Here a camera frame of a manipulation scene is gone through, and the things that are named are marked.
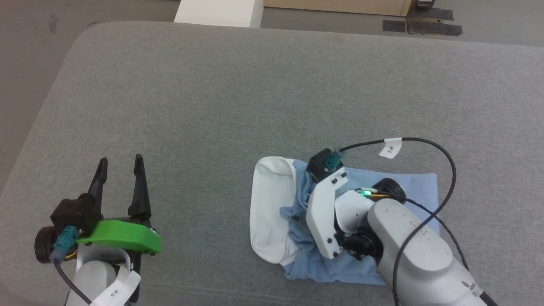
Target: floor stain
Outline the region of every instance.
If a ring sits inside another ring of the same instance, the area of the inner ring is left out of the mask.
[[[56,17],[55,14],[52,14],[49,17],[49,32],[56,33],[57,32],[57,22],[60,21],[60,18]]]

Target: cable label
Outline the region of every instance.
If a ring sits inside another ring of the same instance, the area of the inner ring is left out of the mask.
[[[140,283],[141,276],[121,266],[115,281],[95,298],[91,306],[123,306]]]
[[[400,148],[403,146],[402,138],[387,138],[384,139],[385,146],[380,152],[380,156],[393,159],[397,153],[400,151]]]

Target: teal connector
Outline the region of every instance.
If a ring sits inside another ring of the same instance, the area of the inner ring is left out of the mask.
[[[327,157],[327,160],[325,161],[325,167],[328,171],[336,171],[338,169],[338,166],[341,164],[342,157],[344,157],[345,153],[336,149],[334,152],[329,154]]]
[[[55,242],[55,250],[49,256],[49,260],[53,262],[57,259],[60,263],[64,261],[70,248],[76,243],[79,238],[79,232],[73,225],[68,225],[64,228],[63,232],[57,238]]]

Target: blue cloth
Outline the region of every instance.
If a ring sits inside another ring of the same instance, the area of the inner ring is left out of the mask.
[[[292,263],[283,267],[285,277],[287,279],[309,278],[320,283],[339,280],[344,283],[384,285],[384,281],[376,273],[376,263],[370,256],[363,258],[362,261],[356,260],[347,252],[341,252],[334,259],[321,256],[306,225],[308,200],[316,184],[306,171],[305,162],[295,160],[293,166],[296,169],[295,202],[291,207],[282,207],[280,214],[289,221],[289,237],[301,250]],[[346,172],[348,183],[337,191],[336,196],[350,189],[372,187],[383,178],[391,178],[404,188],[408,198],[424,205],[430,211],[438,208],[438,184],[434,173],[387,174],[352,168],[346,168]],[[421,220],[429,216],[413,204],[406,203],[405,205]],[[438,233],[438,221],[432,220],[429,226]]]

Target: gray fabric surface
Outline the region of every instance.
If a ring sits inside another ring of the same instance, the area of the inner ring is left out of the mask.
[[[253,168],[385,137],[437,141],[458,166],[441,216],[501,305],[541,303],[544,50],[175,23],[108,23],[75,42],[0,198],[1,282],[48,305],[67,287],[33,258],[36,232],[109,158],[103,214],[125,216],[145,159],[164,253],[145,257],[141,305],[391,305],[384,287],[285,280],[249,242]],[[438,174],[406,143],[351,151],[348,167]],[[64,265],[68,273],[73,264]]]

